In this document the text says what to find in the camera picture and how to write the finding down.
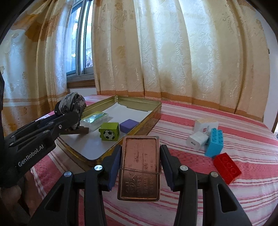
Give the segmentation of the red toy building brick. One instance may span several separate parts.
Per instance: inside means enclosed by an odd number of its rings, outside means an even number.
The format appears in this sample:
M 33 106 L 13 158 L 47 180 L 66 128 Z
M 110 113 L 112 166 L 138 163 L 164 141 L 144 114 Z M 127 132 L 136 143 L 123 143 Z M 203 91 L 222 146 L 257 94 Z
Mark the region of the red toy building brick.
M 242 174 L 239 167 L 227 153 L 215 156 L 213 165 L 227 185 L 234 182 Z

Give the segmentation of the red striped bed cover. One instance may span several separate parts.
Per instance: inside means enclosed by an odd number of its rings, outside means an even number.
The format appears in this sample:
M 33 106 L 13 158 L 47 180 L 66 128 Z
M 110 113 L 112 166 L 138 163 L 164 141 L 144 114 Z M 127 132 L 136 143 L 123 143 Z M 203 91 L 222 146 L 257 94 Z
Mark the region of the red striped bed cover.
M 88 96 L 139 125 L 105 144 L 99 133 L 58 144 L 83 172 L 60 172 L 30 225 L 277 225 L 277 139 L 259 121 L 200 106 Z

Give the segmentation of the green soccer ball block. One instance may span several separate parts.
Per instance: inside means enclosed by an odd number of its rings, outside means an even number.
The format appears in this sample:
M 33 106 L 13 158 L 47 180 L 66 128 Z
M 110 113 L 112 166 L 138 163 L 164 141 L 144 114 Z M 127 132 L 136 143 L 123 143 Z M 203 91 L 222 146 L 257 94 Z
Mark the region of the green soccer ball block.
M 99 128 L 102 141 L 118 141 L 120 129 L 118 122 L 104 122 Z

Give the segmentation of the clear plastic case green contents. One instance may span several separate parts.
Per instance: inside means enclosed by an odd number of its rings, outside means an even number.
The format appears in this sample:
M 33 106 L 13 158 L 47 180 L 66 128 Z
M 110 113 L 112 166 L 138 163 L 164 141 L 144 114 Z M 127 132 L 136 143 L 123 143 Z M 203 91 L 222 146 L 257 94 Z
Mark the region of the clear plastic case green contents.
M 101 125 L 109 121 L 109 115 L 105 112 L 94 112 L 81 119 L 80 125 L 89 128 L 89 132 L 98 130 Z

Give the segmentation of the blue toy building brick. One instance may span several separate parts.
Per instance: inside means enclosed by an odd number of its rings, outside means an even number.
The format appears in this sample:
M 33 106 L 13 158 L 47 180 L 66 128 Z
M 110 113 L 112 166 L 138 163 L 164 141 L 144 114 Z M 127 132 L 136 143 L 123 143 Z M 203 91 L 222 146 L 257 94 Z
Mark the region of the blue toy building brick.
M 221 153 L 223 146 L 223 132 L 212 128 L 205 150 L 205 156 L 214 158 Z

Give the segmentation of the gold metal tin tray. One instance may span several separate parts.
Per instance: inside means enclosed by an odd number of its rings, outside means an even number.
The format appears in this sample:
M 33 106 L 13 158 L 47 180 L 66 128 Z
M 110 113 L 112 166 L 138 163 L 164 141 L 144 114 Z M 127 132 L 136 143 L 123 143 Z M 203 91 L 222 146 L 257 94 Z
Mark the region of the gold metal tin tray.
M 162 104 L 143 98 L 127 96 L 104 97 L 101 101 L 88 104 L 83 112 L 83 118 L 94 112 L 106 112 L 110 122 L 122 123 L 127 119 L 139 122 L 128 135 L 145 136 L 161 118 Z M 57 145 L 80 168 L 87 171 L 111 155 L 115 146 L 122 144 L 125 133 L 120 133 L 118 141 L 103 141 L 98 130 L 86 135 L 61 135 L 56 140 Z

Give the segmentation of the purple cube block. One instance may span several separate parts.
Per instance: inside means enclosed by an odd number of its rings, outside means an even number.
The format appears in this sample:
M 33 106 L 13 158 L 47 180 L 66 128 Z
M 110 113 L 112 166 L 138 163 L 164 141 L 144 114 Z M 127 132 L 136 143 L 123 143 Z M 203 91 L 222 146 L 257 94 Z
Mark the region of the purple cube block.
M 134 129 L 139 122 L 132 120 L 132 119 L 127 119 L 126 121 L 120 123 L 120 131 L 128 134 L 132 129 Z

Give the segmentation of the white usb charger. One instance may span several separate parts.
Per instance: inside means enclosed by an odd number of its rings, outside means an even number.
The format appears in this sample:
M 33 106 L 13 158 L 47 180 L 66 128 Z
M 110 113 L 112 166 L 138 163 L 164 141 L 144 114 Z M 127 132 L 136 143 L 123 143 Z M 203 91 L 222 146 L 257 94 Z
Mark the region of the white usb charger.
M 207 143 L 208 139 L 209 139 L 208 135 L 200 131 L 197 131 L 196 133 L 190 135 L 186 139 L 186 145 L 197 151 Z

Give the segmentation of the cream side curtain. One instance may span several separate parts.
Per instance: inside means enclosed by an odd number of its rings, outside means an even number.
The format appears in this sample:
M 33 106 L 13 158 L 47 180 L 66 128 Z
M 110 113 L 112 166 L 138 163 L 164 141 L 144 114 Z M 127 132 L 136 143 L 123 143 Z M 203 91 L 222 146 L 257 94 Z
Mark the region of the cream side curtain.
M 34 1 L 1 43 L 4 135 L 49 112 L 67 94 L 66 33 L 73 1 Z

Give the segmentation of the white box with gold top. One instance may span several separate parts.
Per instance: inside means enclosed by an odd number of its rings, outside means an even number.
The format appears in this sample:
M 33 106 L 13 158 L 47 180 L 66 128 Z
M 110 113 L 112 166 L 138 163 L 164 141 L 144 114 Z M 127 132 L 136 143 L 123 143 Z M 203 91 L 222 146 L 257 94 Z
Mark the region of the white box with gold top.
M 210 135 L 213 128 L 218 129 L 219 122 L 215 118 L 202 118 L 195 120 L 193 133 L 202 132 L 206 135 Z

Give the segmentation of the cream patterned curtain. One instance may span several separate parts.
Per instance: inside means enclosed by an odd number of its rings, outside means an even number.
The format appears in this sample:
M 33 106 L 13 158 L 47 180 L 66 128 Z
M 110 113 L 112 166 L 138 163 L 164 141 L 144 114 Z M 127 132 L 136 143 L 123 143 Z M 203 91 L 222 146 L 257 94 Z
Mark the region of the cream patterned curtain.
M 98 94 L 263 120 L 269 49 L 247 1 L 94 1 L 92 23 Z

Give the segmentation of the window with frame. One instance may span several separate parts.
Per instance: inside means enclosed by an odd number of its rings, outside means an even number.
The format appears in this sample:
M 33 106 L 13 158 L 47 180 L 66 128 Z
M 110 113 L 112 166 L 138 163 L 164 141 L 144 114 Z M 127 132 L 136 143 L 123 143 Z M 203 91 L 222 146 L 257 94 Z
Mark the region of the window with frame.
M 94 1 L 74 1 L 66 35 L 67 87 L 94 87 L 92 14 Z

